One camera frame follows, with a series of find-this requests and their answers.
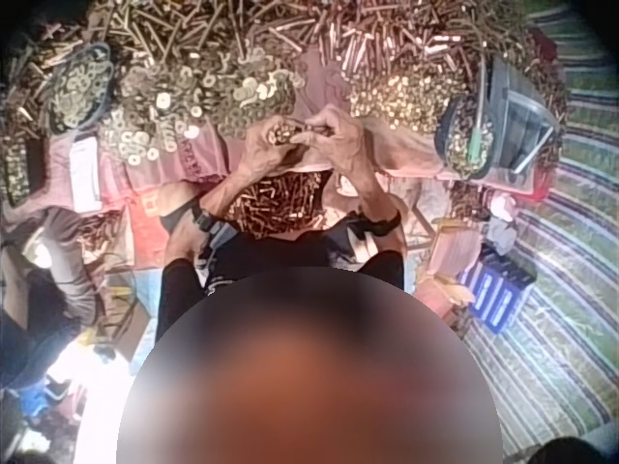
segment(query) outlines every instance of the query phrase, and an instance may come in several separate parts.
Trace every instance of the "white label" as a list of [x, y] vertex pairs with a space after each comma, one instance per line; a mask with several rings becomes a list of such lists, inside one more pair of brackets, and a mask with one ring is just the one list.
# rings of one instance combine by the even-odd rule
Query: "white label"
[[69, 151], [71, 189], [76, 213], [90, 213], [102, 207], [97, 146], [97, 138], [93, 136], [75, 142]]

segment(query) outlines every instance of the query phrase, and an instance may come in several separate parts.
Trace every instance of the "black shirt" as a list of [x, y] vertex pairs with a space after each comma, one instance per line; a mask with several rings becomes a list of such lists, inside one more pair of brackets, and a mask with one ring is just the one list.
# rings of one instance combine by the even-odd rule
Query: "black shirt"
[[[309, 232], [296, 242], [276, 239], [233, 240], [218, 249], [214, 266], [205, 287], [202, 287], [193, 264], [177, 259], [163, 270], [162, 298], [159, 309], [157, 340], [190, 308], [218, 286], [227, 285], [247, 276], [285, 267], [329, 266], [329, 247], [321, 233]], [[404, 285], [404, 263], [399, 253], [384, 251], [371, 258], [360, 273], [391, 283], [399, 289]]]

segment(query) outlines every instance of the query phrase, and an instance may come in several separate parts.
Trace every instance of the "striped rug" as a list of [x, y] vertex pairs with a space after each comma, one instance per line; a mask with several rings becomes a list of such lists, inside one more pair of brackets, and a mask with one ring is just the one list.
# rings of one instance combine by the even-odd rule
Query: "striped rug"
[[513, 258], [537, 275], [535, 288], [504, 333], [473, 323], [464, 338], [489, 383], [506, 462], [619, 417], [616, 69], [569, 8], [526, 3], [558, 45], [571, 113], [549, 198], [517, 220]]

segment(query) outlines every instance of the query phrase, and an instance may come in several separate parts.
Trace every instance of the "blue box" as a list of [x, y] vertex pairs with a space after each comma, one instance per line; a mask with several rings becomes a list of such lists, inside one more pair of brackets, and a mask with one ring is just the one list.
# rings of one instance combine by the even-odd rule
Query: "blue box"
[[491, 246], [483, 245], [480, 260], [458, 281], [474, 295], [473, 315], [494, 334], [508, 328], [524, 305], [535, 278]]

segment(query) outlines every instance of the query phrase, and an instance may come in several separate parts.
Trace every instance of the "green handle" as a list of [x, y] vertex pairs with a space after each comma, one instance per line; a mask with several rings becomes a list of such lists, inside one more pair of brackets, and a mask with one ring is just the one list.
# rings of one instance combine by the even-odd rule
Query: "green handle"
[[479, 128], [473, 128], [471, 139], [468, 141], [468, 162], [474, 164], [480, 161], [482, 132]]

